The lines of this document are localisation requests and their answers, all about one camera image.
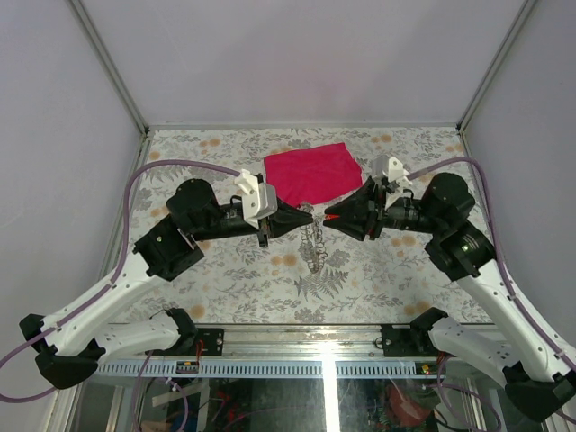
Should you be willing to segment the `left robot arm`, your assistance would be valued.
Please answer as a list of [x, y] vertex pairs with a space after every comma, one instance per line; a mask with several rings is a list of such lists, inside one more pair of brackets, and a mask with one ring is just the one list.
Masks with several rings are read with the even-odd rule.
[[61, 310], [21, 320], [44, 379], [63, 390], [117, 358], [149, 351], [169, 356], [197, 352], [198, 329], [182, 308], [131, 324], [114, 318], [202, 260], [202, 241], [255, 235], [265, 248], [270, 239], [311, 224], [310, 214], [277, 198], [260, 177], [240, 175], [235, 182], [241, 194], [226, 204], [218, 203], [207, 181], [183, 182], [166, 202], [168, 215], [135, 243], [124, 263]]

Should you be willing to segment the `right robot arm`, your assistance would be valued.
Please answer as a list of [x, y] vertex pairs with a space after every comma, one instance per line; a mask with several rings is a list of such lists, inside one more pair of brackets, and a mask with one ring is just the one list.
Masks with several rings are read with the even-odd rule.
[[378, 239], [385, 229], [430, 235], [425, 246], [430, 261], [478, 302], [505, 341], [466, 330], [433, 308], [411, 322], [412, 348], [464, 360], [500, 385], [522, 414], [542, 422], [575, 396], [575, 347], [522, 293], [491, 241], [468, 220], [474, 205], [456, 174], [435, 175], [419, 199], [391, 198], [386, 179], [369, 178], [328, 207], [323, 224], [359, 241]]

